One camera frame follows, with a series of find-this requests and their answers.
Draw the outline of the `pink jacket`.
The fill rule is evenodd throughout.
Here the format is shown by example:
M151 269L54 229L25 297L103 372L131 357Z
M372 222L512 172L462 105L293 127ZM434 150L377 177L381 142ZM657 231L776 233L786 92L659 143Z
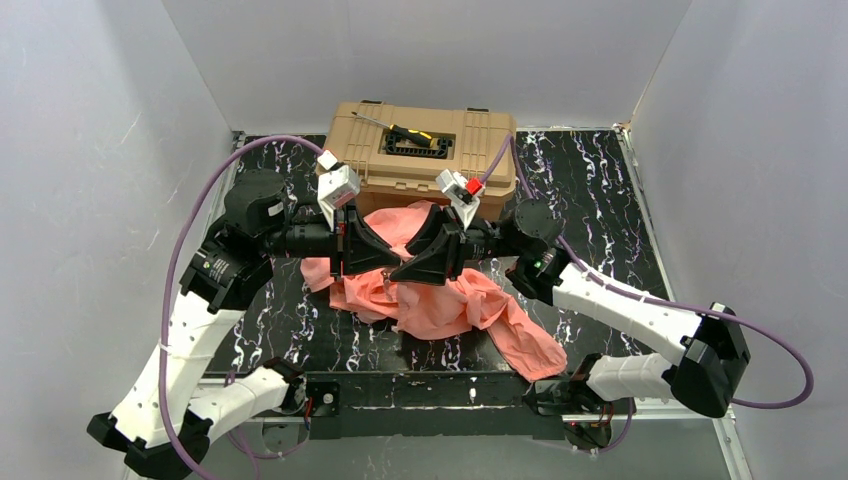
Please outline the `pink jacket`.
M512 295L474 269L438 286L387 281L381 270L335 280L326 258L304 259L300 270L311 292L327 290L331 308L364 323L392 319L395 331L425 341L485 331L509 367L530 382L567 366L563 346Z

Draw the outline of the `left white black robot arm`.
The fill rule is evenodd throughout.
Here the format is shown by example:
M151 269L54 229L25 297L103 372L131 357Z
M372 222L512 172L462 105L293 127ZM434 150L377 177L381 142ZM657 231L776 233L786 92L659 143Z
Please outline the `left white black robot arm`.
M399 263L360 214L359 190L351 167L328 170L318 178L318 213L298 218L281 174L243 174L168 303L163 339L125 398L94 416L88 433L121 452L142 477L183 479L213 442L243 422L272 409L296 409L305 399L303 374L280 358L211 394L195 390L221 342L271 280L274 258L324 258L333 277Z

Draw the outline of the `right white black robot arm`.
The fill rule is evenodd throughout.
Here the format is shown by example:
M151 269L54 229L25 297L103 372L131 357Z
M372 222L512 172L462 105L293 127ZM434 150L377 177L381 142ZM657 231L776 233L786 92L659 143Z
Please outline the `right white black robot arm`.
M463 224L453 207L431 208L408 243L412 257L394 282L443 285L469 260L513 256L506 278L524 297L589 316L651 350L648 355L587 356L566 395L585 408L625 398L674 399L709 418L723 417L750 362L739 325L727 307L704 313L661 298L580 264L557 245L558 224L538 200L519 202L499 221Z

